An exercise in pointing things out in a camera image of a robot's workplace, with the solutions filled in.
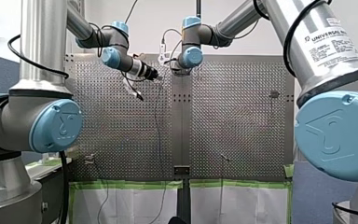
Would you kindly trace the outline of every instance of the pegboard wall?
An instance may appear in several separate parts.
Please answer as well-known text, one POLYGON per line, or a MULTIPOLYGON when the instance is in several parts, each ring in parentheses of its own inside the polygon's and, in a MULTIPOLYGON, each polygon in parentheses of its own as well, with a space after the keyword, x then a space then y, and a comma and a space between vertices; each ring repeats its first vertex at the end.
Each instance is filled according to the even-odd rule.
MULTIPOLYGON (((166 76, 159 96, 160 84, 135 84, 145 99, 142 102, 124 89, 123 76, 95 55, 70 55, 67 61, 75 77, 74 98, 84 117, 73 179, 171 179, 171 76, 166 76), (93 163, 87 164, 91 155, 93 163)), ((169 72, 158 70, 162 75, 169 72)))
POLYGON ((191 76, 176 77, 148 55, 145 62, 164 76, 157 106, 161 85, 137 84, 142 102, 95 55, 67 59, 84 115, 73 180, 173 179, 174 165, 189 165, 191 178, 284 179, 294 80, 281 57, 206 56, 191 76), (94 163, 86 164, 90 155, 94 163))
POLYGON ((294 79, 280 57, 211 57, 192 81, 192 178, 282 180, 294 79))

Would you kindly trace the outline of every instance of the white wall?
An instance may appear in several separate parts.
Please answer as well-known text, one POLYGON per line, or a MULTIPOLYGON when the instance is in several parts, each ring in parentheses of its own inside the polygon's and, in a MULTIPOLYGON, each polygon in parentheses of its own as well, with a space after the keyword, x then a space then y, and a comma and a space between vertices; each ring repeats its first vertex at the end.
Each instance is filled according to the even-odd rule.
MULTIPOLYGON (((0 57, 15 62, 19 61, 19 58, 8 49, 7 41, 20 32, 21 0, 0 0, 0 57)), ((74 47, 73 41, 71 41, 73 39, 72 34, 68 32, 67 52, 79 52, 78 48, 74 47)), ((17 40, 13 46, 16 50, 19 50, 20 41, 17 40)))
MULTIPOLYGON (((243 0, 204 0, 202 22, 215 25, 238 7, 243 0)), ((124 21, 133 1, 130 0, 86 0, 86 18, 99 25, 112 21, 124 21)), ((180 31, 182 20, 195 15, 195 0, 140 0, 129 21, 130 51, 158 53, 163 32, 169 28, 180 31)), ((172 49, 180 39, 175 34, 167 35, 167 48, 172 49)), ((235 41, 230 48, 215 50, 202 48, 207 54, 282 54, 278 37, 268 21, 261 21, 248 37, 235 41)))

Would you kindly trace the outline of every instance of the green trim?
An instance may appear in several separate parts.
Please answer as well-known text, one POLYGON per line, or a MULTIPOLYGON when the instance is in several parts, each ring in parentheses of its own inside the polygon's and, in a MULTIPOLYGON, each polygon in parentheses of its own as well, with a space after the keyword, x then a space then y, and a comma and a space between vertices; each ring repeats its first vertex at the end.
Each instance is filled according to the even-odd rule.
POLYGON ((72 182, 71 189, 181 189, 182 181, 135 182, 125 180, 97 180, 91 182, 72 182))
MULTIPOLYGON (((190 180, 190 187, 192 189, 204 188, 220 188, 222 185, 220 179, 215 180, 190 180)), ((247 187, 253 189, 289 189, 290 182, 259 182, 247 180, 223 180, 223 186, 231 187, 247 187)))
POLYGON ((288 165, 284 165, 283 168, 284 168, 284 173, 286 175, 286 178, 292 178, 293 173, 295 172, 295 165, 288 164, 288 165))
POLYGON ((75 189, 72 188, 69 189, 69 208, 68 208, 69 224, 74 224, 75 193, 76 193, 75 189))
POLYGON ((43 161, 43 164, 41 164, 41 165, 43 165, 43 166, 61 165, 61 161, 60 161, 60 159, 53 159, 53 160, 43 161))
POLYGON ((292 224, 292 202, 293 202, 293 182, 289 182, 289 192, 287 192, 287 224, 292 224))

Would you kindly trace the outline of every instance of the blue joint cap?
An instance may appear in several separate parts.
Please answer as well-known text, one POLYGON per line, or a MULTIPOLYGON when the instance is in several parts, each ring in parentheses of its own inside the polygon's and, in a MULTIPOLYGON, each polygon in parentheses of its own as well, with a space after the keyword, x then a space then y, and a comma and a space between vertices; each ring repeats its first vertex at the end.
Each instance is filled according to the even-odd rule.
POLYGON ((126 36, 129 36, 129 26, 123 21, 114 21, 112 22, 112 26, 118 28, 118 30, 124 32, 126 36))
POLYGON ((193 68, 202 63, 202 50, 198 47, 190 47, 183 52, 183 64, 186 68, 193 68))
POLYGON ((54 101, 34 121, 29 135, 30 147, 39 153, 64 151, 75 142, 82 125, 77 103, 68 99, 54 101))
POLYGON ((103 63, 108 67, 117 69, 120 66, 120 53, 115 48, 104 49, 102 59, 103 63))
POLYGON ((295 137, 317 169, 358 182, 358 92, 330 91, 308 100, 296 116, 295 137))
POLYGON ((185 29, 185 28, 195 26, 195 25, 199 25, 199 24, 201 24, 201 19, 200 18, 195 17, 195 16, 189 16, 189 17, 186 17, 183 20, 182 28, 185 29))

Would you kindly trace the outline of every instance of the wire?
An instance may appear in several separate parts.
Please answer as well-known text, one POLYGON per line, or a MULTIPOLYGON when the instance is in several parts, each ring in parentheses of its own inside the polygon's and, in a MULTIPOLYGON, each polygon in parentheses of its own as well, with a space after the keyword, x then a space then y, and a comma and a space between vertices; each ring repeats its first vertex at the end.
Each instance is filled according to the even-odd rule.
POLYGON ((358 211, 354 211, 354 210, 351 210, 349 208, 341 207, 336 203, 332 203, 332 205, 333 205, 334 208, 336 208, 338 210, 341 210, 341 211, 344 211, 344 212, 347 212, 347 213, 354 214, 354 215, 358 216, 358 211))
POLYGON ((164 166, 162 164, 161 131, 160 131, 159 124, 158 124, 158 119, 157 119, 157 106, 158 106, 158 101, 159 101, 161 91, 162 91, 162 85, 164 84, 164 82, 165 82, 165 79, 159 85, 158 95, 157 95, 157 98, 156 98, 156 105, 155 105, 155 109, 154 109, 154 119, 155 119, 155 122, 156 122, 156 128, 157 128, 157 133, 158 133, 158 159, 159 159, 159 165, 160 165, 160 169, 161 169, 162 178, 164 178, 164 191, 162 192, 161 207, 159 208, 158 214, 148 224, 152 224, 153 222, 155 222, 161 216, 162 208, 164 207, 165 193, 167 192, 167 181, 165 180, 164 166))
MULTIPOLYGON (((143 101, 143 100, 144 100, 144 97, 143 97, 141 94, 139 94, 139 92, 138 92, 135 88, 133 88, 133 86, 130 84, 130 81, 131 81, 132 79, 127 78, 127 73, 125 73, 125 72, 123 72, 123 71, 120 71, 120 73, 121 73, 121 75, 127 80, 127 83, 129 84, 129 86, 130 86, 130 88, 132 89, 132 91, 134 91, 134 92, 136 93, 136 98, 138 98, 138 99, 140 99, 141 101, 143 101)), ((145 79, 136 80, 136 81, 137 81, 137 82, 145 81, 145 79)))
POLYGON ((248 33, 246 33, 246 34, 244 34, 244 35, 241 35, 241 36, 238 36, 238 37, 234 37, 234 38, 232 38, 232 39, 241 39, 241 38, 246 37, 247 35, 249 35, 249 34, 255 29, 255 27, 257 26, 257 24, 258 24, 258 21, 255 22, 254 27, 253 27, 248 33))
POLYGON ((103 55, 103 32, 102 29, 95 23, 89 22, 89 24, 91 26, 94 26, 97 29, 97 43, 98 43, 98 48, 97 48, 97 55, 98 58, 101 58, 101 55, 103 55))
POLYGON ((129 81, 133 81, 133 82, 143 82, 146 80, 146 78, 144 79, 130 79, 129 77, 127 77, 127 73, 123 72, 123 71, 120 71, 121 75, 126 78, 127 80, 129 81))
POLYGON ((68 176, 68 164, 66 163, 65 152, 60 152, 61 164, 62 164, 62 176, 63 176, 63 196, 62 196, 62 213, 61 213, 61 224, 66 223, 68 217, 69 208, 69 176, 68 176))
POLYGON ((126 23, 129 21, 130 16, 131 16, 131 14, 132 14, 132 11, 133 11, 133 9, 135 8, 135 5, 136 5, 137 2, 138 2, 138 0, 135 0, 135 1, 133 2, 132 8, 131 8, 131 10, 130 10, 130 13, 129 13, 129 15, 127 16, 127 19, 126 19, 126 23))
POLYGON ((97 216, 98 224, 101 224, 100 215, 108 199, 109 199, 109 181, 106 180, 106 198, 104 199, 103 204, 101 204, 100 210, 98 211, 98 216, 97 216))
POLYGON ((255 11, 258 13, 258 15, 260 15, 262 18, 269 21, 269 16, 264 14, 264 12, 261 11, 260 7, 258 7, 257 0, 254 0, 254 7, 255 7, 255 11))
POLYGON ((165 35, 166 35, 168 32, 175 32, 175 33, 179 34, 179 36, 182 36, 182 34, 181 34, 178 30, 168 29, 168 30, 164 31, 164 34, 162 35, 162 39, 161 39, 161 43, 162 43, 162 44, 165 44, 165 35))
POLYGON ((170 70, 172 71, 172 65, 171 62, 172 61, 176 61, 177 59, 173 59, 173 54, 175 53, 176 49, 179 47, 180 43, 182 43, 182 40, 179 40, 179 42, 176 44, 175 48, 173 48, 173 51, 171 52, 171 56, 170 56, 170 70))
POLYGON ((69 75, 63 71, 59 71, 59 70, 54 70, 54 69, 51 69, 51 68, 47 68, 46 66, 40 64, 40 63, 35 63, 31 60, 29 60, 28 58, 26 58, 25 56, 21 55, 18 51, 16 51, 12 44, 14 41, 18 40, 19 38, 21 37, 21 35, 16 35, 14 36, 13 38, 11 38, 8 42, 7 42, 7 46, 8 48, 11 50, 11 52, 13 52, 15 55, 17 55, 17 57, 19 57, 20 59, 22 59, 23 61, 26 61, 27 63, 39 68, 39 69, 42 69, 42 70, 46 70, 46 71, 49 71, 51 73, 56 73, 56 74, 59 74, 59 75, 62 75, 65 79, 67 79, 69 77, 69 75))

